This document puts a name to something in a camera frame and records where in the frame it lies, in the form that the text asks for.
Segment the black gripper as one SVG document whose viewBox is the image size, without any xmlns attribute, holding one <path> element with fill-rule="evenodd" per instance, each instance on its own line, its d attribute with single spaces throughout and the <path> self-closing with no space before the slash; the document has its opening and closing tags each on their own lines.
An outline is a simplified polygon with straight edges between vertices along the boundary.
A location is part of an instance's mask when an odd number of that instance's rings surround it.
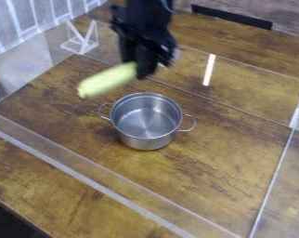
<svg viewBox="0 0 299 238">
<path fill-rule="evenodd" d="M 168 66 L 171 63 L 178 46 L 168 31 L 174 14 L 172 3 L 174 0 L 127 0 L 124 6 L 111 6 L 111 24 L 120 36 L 122 60 L 136 62 L 139 79 L 154 74 L 159 64 Z"/>
</svg>

